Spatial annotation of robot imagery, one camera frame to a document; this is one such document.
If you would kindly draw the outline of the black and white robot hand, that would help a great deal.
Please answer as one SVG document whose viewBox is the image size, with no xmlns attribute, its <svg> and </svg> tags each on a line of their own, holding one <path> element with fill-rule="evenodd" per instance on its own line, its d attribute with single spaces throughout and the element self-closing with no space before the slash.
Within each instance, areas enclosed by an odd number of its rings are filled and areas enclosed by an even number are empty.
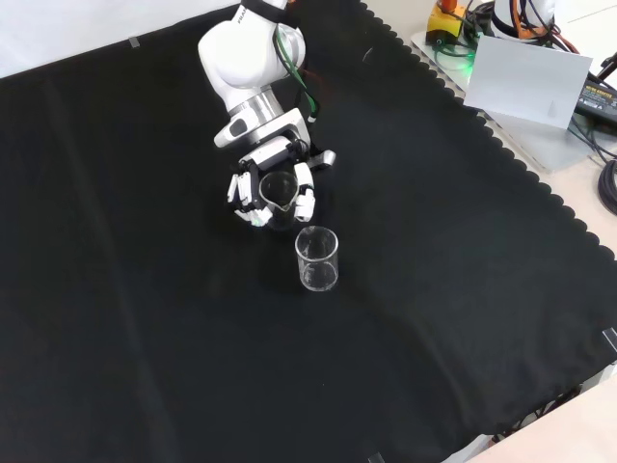
<svg viewBox="0 0 617 463">
<path fill-rule="evenodd" d="M 286 230 L 315 209 L 309 145 L 277 136 L 240 159 L 228 187 L 234 213 L 256 228 Z"/>
</svg>

